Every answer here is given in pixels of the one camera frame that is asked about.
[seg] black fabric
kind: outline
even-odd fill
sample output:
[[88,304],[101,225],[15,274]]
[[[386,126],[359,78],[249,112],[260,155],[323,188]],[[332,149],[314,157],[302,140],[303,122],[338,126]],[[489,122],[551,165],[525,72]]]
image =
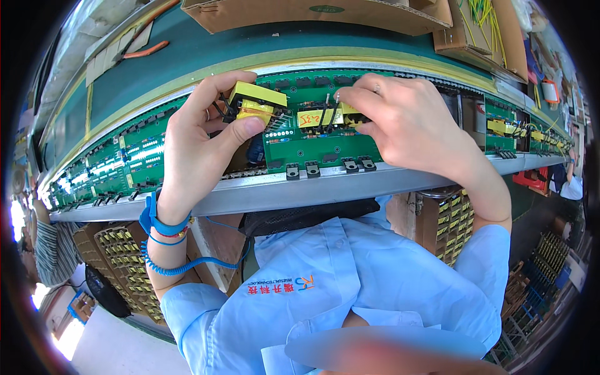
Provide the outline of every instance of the black fabric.
[[562,164],[548,167],[548,176],[554,181],[556,192],[560,194],[562,185],[566,182],[566,169]]
[[379,211],[375,198],[326,205],[249,212],[244,215],[241,233],[249,237],[266,236],[318,225],[334,217],[354,219]]
[[85,265],[85,281],[94,298],[111,314],[119,318],[131,315],[127,302],[97,269]]

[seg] blue cable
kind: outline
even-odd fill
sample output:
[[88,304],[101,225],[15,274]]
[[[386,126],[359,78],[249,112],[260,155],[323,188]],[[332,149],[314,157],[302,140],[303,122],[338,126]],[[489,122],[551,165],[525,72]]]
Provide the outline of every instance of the blue cable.
[[231,229],[238,230],[238,228],[236,228],[236,227],[232,227],[231,225],[227,225],[227,224],[223,224],[223,223],[218,223],[218,222],[216,222],[216,221],[212,221],[212,220],[211,220],[211,218],[209,218],[208,216],[206,216],[206,219],[207,219],[208,221],[210,221],[211,223],[213,223],[213,224],[222,225],[222,226],[224,226],[224,227],[228,227],[228,228],[231,228]]
[[[140,252],[144,256],[144,260],[145,260],[147,266],[152,268],[152,270],[154,272],[158,273],[159,275],[163,275],[163,276],[175,276],[175,275],[183,274],[184,272],[187,272],[187,271],[191,270],[192,268],[194,268],[195,266],[197,266],[201,263],[205,263],[205,262],[216,263],[225,268],[237,269],[239,267],[239,265],[242,263],[242,261],[244,260],[244,258],[246,258],[246,255],[248,255],[248,252],[250,251],[250,243],[251,243],[251,241],[250,241],[250,239],[248,239],[248,247],[246,248],[246,252],[244,253],[244,256],[242,256],[242,259],[240,259],[238,263],[226,263],[220,259],[213,258],[213,257],[201,257],[196,260],[192,260],[190,263],[185,264],[181,267],[172,268],[172,269],[162,268],[162,267],[159,267],[156,264],[154,264],[154,262],[148,256],[148,241],[142,241],[142,246],[141,246]],[[173,246],[176,244],[164,244],[164,245]]]

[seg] metal rail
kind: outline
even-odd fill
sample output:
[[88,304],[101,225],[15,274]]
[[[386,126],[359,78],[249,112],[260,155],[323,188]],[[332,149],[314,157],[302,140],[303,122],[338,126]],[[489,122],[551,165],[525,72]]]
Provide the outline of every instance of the metal rail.
[[[501,159],[495,156],[488,156],[488,159],[501,175],[566,161],[566,158],[561,156],[540,157],[530,154],[519,154],[516,159]],[[431,173],[396,168],[386,163],[376,164],[376,171],[351,175],[346,174],[343,167],[322,168],[321,177],[311,179],[307,178],[306,171],[301,171],[300,180],[297,181],[287,181],[285,173],[220,181],[214,190],[194,207],[192,215],[224,215],[320,205],[453,184],[452,181]],[[50,219],[137,220],[145,207],[147,195],[140,194],[133,201],[123,197],[117,203],[98,207],[92,207],[90,203],[67,212],[54,212]]]

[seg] striped shirt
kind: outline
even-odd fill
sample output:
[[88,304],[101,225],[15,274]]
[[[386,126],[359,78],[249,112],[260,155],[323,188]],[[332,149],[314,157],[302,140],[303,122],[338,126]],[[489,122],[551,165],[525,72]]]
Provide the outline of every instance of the striped shirt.
[[83,263],[73,242],[77,223],[46,224],[37,222],[35,265],[42,284],[53,287],[67,281]]

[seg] green oval label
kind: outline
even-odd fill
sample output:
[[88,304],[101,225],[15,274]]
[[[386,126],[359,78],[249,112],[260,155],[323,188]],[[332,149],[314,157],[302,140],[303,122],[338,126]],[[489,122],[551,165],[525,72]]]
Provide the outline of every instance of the green oval label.
[[319,13],[341,13],[345,10],[344,8],[332,7],[331,5],[315,5],[309,9]]

